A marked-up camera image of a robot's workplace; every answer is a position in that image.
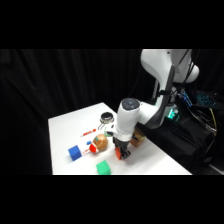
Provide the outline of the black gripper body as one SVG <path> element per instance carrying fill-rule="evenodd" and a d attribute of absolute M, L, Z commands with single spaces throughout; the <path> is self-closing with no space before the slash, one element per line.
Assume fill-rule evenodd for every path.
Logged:
<path fill-rule="evenodd" d="M 126 153 L 128 151 L 128 141 L 121 141 L 118 138 L 113 138 L 113 143 L 115 144 L 115 148 L 121 153 Z"/>

